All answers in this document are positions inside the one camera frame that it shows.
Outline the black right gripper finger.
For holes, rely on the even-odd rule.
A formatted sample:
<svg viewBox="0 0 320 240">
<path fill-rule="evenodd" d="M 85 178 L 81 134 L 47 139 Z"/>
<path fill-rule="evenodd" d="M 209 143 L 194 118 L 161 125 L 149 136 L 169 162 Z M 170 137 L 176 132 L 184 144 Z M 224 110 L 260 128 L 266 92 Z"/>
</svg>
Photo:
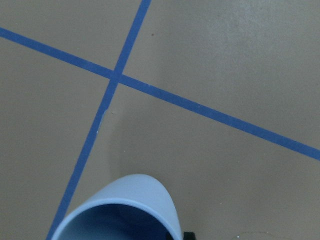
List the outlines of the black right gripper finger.
<svg viewBox="0 0 320 240">
<path fill-rule="evenodd" d="M 183 240 L 195 240 L 195 233 L 192 231 L 185 231 L 183 233 Z"/>
</svg>

